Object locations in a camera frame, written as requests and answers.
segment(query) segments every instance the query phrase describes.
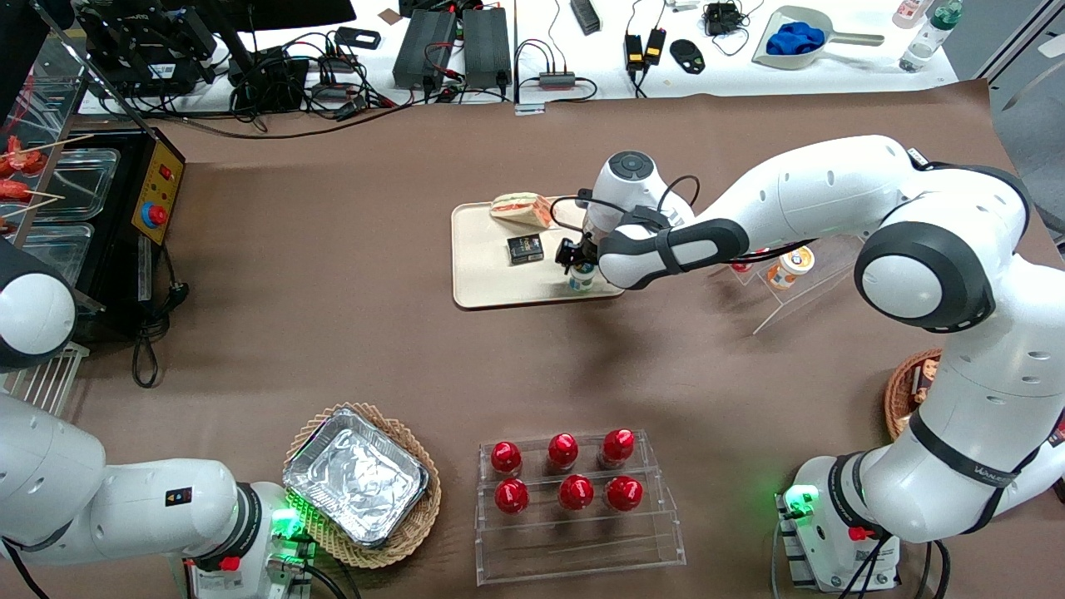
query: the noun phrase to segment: aluminum foil tray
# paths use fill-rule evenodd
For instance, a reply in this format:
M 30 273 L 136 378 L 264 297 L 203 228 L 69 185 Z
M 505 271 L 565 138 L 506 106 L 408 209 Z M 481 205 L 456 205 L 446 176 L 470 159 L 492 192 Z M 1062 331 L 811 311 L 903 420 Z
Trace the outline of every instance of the aluminum foil tray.
M 422 498 L 429 472 L 379 428 L 341 408 L 296 452 L 284 484 L 351 540 L 375 548 Z

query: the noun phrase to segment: white table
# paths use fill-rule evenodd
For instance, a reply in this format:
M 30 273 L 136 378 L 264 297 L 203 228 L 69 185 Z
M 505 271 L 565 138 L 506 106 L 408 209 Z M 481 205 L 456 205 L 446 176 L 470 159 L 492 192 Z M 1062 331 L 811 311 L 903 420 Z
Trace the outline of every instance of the white table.
M 593 0 L 603 22 L 603 30 L 585 36 L 569 0 L 562 3 L 562 14 L 554 28 L 555 39 L 569 59 L 569 68 L 578 77 L 595 81 L 603 98 L 632 98 L 635 90 L 624 72 L 623 39 L 625 23 L 632 14 L 632 2 L 626 0 Z M 765 0 L 754 9 L 751 25 L 747 28 L 751 39 L 735 56 L 725 56 L 706 37 L 702 22 L 702 4 L 699 9 L 673 13 L 670 9 L 661 20 L 666 29 L 666 48 L 658 66 L 652 67 L 642 90 L 649 97 L 682 97 L 692 94 L 716 96 L 758 96 L 786 94 L 831 94 L 850 92 L 906 92 L 928 90 L 957 81 L 957 76 L 947 55 L 940 49 L 932 62 L 920 72 L 907 74 L 898 67 L 899 56 L 917 34 L 917 29 L 903 30 L 891 23 L 891 14 L 899 0 Z M 746 0 L 747 9 L 757 5 L 757 0 Z M 785 4 L 809 6 L 832 17 L 837 31 L 873 33 L 885 37 L 879 47 L 831 44 L 814 64 L 799 70 L 780 70 L 752 63 L 751 58 L 761 39 L 770 15 Z M 642 0 L 636 6 L 632 33 L 639 34 L 646 44 L 648 33 L 661 10 L 659 0 Z M 553 0 L 519 0 L 519 41 L 537 37 L 547 41 L 547 29 L 555 16 Z M 694 43 L 706 60 L 706 69 L 700 75 L 688 75 L 669 54 L 669 45 L 675 39 Z M 742 44 L 743 34 L 734 33 L 719 37 L 718 43 L 733 52 Z M 520 77 L 525 80 L 542 70 L 543 56 L 525 50 L 520 63 Z M 528 83 L 522 87 L 523 103 L 558 97 L 579 97 L 581 90 L 547 93 Z
M 494 1 L 499 1 L 501 6 L 507 11 L 507 31 L 508 33 L 512 32 L 514 18 L 513 0 L 493 0 L 493 2 Z M 399 46 L 403 44 L 403 37 L 407 33 L 407 27 L 410 23 L 410 19 L 403 19 L 395 25 L 390 26 L 378 16 L 387 9 L 397 11 L 398 3 L 396 0 L 353 0 L 353 5 L 355 6 L 356 20 L 350 22 L 328 27 L 282 29 L 258 32 L 256 37 L 259 44 L 259 49 L 264 50 L 266 48 L 281 46 L 305 33 L 327 33 L 334 31 L 340 27 L 353 27 L 357 29 L 377 31 L 381 34 L 381 44 L 376 50 L 353 48 L 350 51 L 355 52 L 359 56 L 359 62 L 366 65 L 370 82 L 374 88 L 377 90 L 377 92 L 383 96 L 388 96 L 389 99 L 395 101 L 396 103 L 406 102 L 410 98 L 410 91 L 399 90 L 395 86 L 395 81 L 392 78 L 392 67 L 395 64 L 396 55 L 399 53 Z M 240 35 L 241 41 L 244 42 L 244 46 L 250 52 L 255 47 L 251 34 L 241 33 Z M 325 43 L 325 39 L 321 35 L 310 36 L 306 41 L 314 44 L 318 48 L 322 48 Z M 289 53 L 294 56 L 317 56 L 321 54 L 315 49 L 304 45 L 293 46 L 289 49 Z M 213 62 L 220 61 L 226 56 L 226 46 L 219 41 L 218 48 L 215 50 Z M 465 63 L 463 62 L 461 51 L 458 51 L 457 54 L 455 50 L 452 51 L 452 60 L 448 62 L 448 67 L 459 72 L 463 72 L 465 70 Z M 342 83 L 357 82 L 358 76 L 337 74 L 337 79 Z M 311 63 L 311 70 L 307 78 L 307 86 L 310 87 L 317 82 L 317 65 Z M 233 86 L 229 84 L 225 72 L 223 72 L 217 79 L 215 79 L 214 83 L 210 85 L 199 83 L 193 93 L 175 98 L 173 109 L 182 113 L 226 113 L 229 110 L 229 96 L 232 91 Z M 508 97 L 511 97 L 510 90 L 507 91 L 507 95 Z M 415 92 L 415 100 L 420 98 L 421 92 Z M 149 107 L 159 104 L 159 98 L 148 98 L 147 101 L 148 103 L 133 100 L 133 104 L 145 111 L 147 111 Z M 476 95 L 471 93 L 466 94 L 462 98 L 463 103 L 490 103 L 498 101 L 501 101 L 498 98 L 487 94 Z M 339 107 L 338 103 L 323 103 L 330 108 Z M 79 112 L 81 114 L 106 114 L 106 111 L 100 104 L 101 101 L 96 96 L 86 94 Z M 113 100 L 106 100 L 106 107 L 112 112 L 120 112 L 118 104 Z M 171 108 L 169 102 L 167 102 L 167 108 Z

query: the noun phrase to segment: yellow control panel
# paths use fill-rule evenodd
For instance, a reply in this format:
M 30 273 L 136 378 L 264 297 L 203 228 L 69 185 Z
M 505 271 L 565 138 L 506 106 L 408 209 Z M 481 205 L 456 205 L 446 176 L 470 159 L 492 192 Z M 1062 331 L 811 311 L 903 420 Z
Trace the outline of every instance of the yellow control panel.
M 170 224 L 170 210 L 178 195 L 181 176 L 185 165 L 174 156 L 166 144 L 155 143 L 151 162 L 141 187 L 141 196 L 133 211 L 133 226 L 151 241 L 163 244 L 166 228 Z

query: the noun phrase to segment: wicker basket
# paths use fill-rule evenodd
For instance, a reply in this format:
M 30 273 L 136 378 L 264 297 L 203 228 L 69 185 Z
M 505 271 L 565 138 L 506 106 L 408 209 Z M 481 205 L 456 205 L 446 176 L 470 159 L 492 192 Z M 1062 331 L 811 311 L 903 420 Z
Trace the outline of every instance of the wicker basket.
M 342 408 L 350 408 L 359 416 L 365 418 L 374 426 L 381 430 L 392 440 L 399 443 L 405 450 L 410 452 L 415 459 L 422 463 L 429 471 L 429 487 L 425 495 L 410 511 L 399 528 L 389 537 L 384 547 L 379 549 L 366 549 L 355 545 L 347 534 L 340 529 L 332 520 L 323 516 L 312 505 L 304 501 L 293 491 L 289 491 L 289 500 L 298 511 L 307 532 L 318 543 L 323 549 L 338 561 L 359 568 L 382 568 L 395 564 L 404 557 L 410 555 L 422 545 L 425 537 L 429 536 L 429 530 L 440 514 L 440 473 L 432 458 L 417 442 L 409 428 L 398 420 L 386 419 L 375 406 L 370 404 L 337 404 L 332 408 L 314 417 L 307 423 L 307 426 L 296 435 L 292 441 L 292 449 L 284 458 L 285 466 L 292 456 L 296 454 L 304 442 L 317 430 L 322 422 L 332 416 L 333 411 Z
M 887 432 L 891 434 L 892 439 L 898 439 L 899 435 L 906 430 L 906 425 L 910 424 L 910 415 L 917 409 L 911 400 L 911 390 L 914 387 L 914 368 L 929 358 L 938 360 L 941 355 L 943 350 L 929 350 L 914 354 L 891 373 L 891 377 L 887 381 L 887 389 L 884 390 L 884 420 L 887 423 Z

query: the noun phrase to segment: clear acrylic stand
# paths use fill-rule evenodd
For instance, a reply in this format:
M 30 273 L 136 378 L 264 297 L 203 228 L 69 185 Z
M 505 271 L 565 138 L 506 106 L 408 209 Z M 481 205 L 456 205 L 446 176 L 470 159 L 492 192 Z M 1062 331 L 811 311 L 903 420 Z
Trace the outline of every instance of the clear acrylic stand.
M 529 504 L 515 515 L 495 506 L 495 487 L 506 479 L 492 470 L 495 443 L 480 447 L 475 522 L 478 586 L 687 563 L 676 504 L 646 434 L 636 431 L 636 451 L 623 468 L 613 470 L 596 463 L 604 436 L 577 436 L 577 462 L 566 474 L 545 471 L 550 439 L 517 441 L 522 452 L 519 477 L 528 487 Z M 570 474 L 587 476 L 595 489 L 594 501 L 580 512 L 558 504 L 558 487 Z M 606 484 L 622 474 L 643 485 L 643 500 L 632 512 L 616 512 L 604 500 Z
M 824 295 L 834 289 L 840 281 L 845 280 L 854 269 L 854 261 L 858 252 L 862 250 L 863 241 L 854 236 L 836 236 L 819 239 L 809 243 L 808 247 L 814 253 L 814 268 L 810 272 L 798 277 L 794 284 L 785 290 L 776 289 L 769 285 L 767 273 L 776 263 L 776 260 L 758 262 L 757 265 L 746 273 L 737 273 L 732 269 L 728 272 L 736 276 L 736 280 L 743 287 L 761 281 L 764 288 L 775 304 L 766 320 L 754 329 L 751 335 L 757 335 L 767 326 L 780 322 L 788 314 L 799 308 Z

